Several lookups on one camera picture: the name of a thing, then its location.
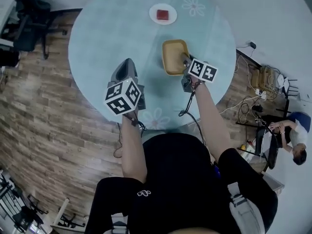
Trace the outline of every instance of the black hair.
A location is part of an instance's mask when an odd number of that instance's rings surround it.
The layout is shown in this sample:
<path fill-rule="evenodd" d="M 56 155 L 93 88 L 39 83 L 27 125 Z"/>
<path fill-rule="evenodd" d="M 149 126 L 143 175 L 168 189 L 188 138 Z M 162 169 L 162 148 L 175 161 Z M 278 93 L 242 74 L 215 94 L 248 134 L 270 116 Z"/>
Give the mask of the black hair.
<path fill-rule="evenodd" d="M 302 165 L 307 160 L 307 151 L 305 149 L 300 151 L 300 155 L 293 157 L 293 161 L 298 165 Z"/>

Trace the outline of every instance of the white pole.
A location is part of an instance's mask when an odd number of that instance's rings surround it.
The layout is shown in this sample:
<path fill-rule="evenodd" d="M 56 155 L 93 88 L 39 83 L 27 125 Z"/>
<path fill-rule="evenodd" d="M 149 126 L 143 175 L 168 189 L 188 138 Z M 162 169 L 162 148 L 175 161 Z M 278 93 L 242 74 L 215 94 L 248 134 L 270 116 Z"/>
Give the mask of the white pole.
<path fill-rule="evenodd" d="M 53 225 L 58 225 L 59 224 L 59 221 L 60 221 L 60 218 L 62 217 L 67 205 L 69 203 L 69 198 L 65 199 L 62 207 L 60 208 L 59 212 L 58 212 L 58 215 L 57 217 L 55 218 L 54 222 L 53 222 Z"/>

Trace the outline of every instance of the wooden floor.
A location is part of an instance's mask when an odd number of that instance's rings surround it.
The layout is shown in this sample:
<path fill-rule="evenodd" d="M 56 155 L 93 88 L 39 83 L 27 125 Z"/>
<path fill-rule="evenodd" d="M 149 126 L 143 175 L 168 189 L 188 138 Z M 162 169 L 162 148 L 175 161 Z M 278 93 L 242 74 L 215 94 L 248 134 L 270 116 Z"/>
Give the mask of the wooden floor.
<path fill-rule="evenodd" d="M 0 165 L 27 194 L 41 201 L 50 212 L 48 218 L 55 216 L 68 197 L 67 213 L 76 213 L 81 220 L 90 211 L 97 183 L 104 177 L 121 176 L 121 160 L 113 157 L 119 147 L 117 125 L 90 105 L 70 71 L 68 42 L 77 15 L 66 13 L 58 19 L 68 35 L 48 37 L 48 60 L 42 60 L 38 45 L 34 52 L 22 54 L 18 69 L 6 71 L 8 83 L 1 85 Z M 223 111 L 247 95 L 255 96 L 246 64 L 240 59 L 217 107 Z M 277 114 L 275 108 L 283 107 L 284 101 L 278 98 L 261 105 L 265 113 Z M 222 114 L 234 147 L 245 141 L 245 128 L 235 125 L 238 109 Z M 247 119 L 254 122 L 251 114 Z M 253 129 L 248 136 L 254 138 Z"/>

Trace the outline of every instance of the round table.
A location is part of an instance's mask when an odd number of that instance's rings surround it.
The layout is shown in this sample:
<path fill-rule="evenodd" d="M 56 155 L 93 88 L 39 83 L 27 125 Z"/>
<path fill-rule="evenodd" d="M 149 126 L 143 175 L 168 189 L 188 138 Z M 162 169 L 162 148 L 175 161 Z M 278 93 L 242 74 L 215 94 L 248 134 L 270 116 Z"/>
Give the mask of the round table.
<path fill-rule="evenodd" d="M 167 3 L 177 11 L 177 20 L 159 25 L 149 9 Z M 162 64 L 162 44 L 183 39 L 191 55 L 218 68 L 213 83 L 207 83 L 217 104 L 226 93 L 235 69 L 235 41 L 228 22 L 211 0 L 91 0 L 77 17 L 69 43 L 69 63 L 82 94 L 110 121 L 121 122 L 103 103 L 113 71 L 131 58 L 138 83 L 145 86 L 146 109 L 138 117 L 148 129 L 174 129 L 192 122 L 179 117 L 190 98 L 183 92 L 182 76 L 169 76 Z M 194 98 L 189 110 L 199 111 Z"/>

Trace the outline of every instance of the black shirt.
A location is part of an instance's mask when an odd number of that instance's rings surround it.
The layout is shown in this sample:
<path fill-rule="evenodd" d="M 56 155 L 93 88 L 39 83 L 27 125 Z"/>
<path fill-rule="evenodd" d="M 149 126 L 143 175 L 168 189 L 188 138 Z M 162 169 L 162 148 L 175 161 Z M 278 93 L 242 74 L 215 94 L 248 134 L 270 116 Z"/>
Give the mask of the black shirt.
<path fill-rule="evenodd" d="M 207 148 L 194 136 L 158 135 L 143 144 L 146 183 L 132 178 L 103 179 L 97 187 L 86 233 L 112 228 L 111 215 L 128 215 L 131 234 L 169 233 L 202 227 L 240 233 L 233 219 L 227 185 L 238 182 L 241 193 L 259 208 L 266 231 L 277 209 L 277 196 L 235 149 L 219 159 L 219 178 Z"/>

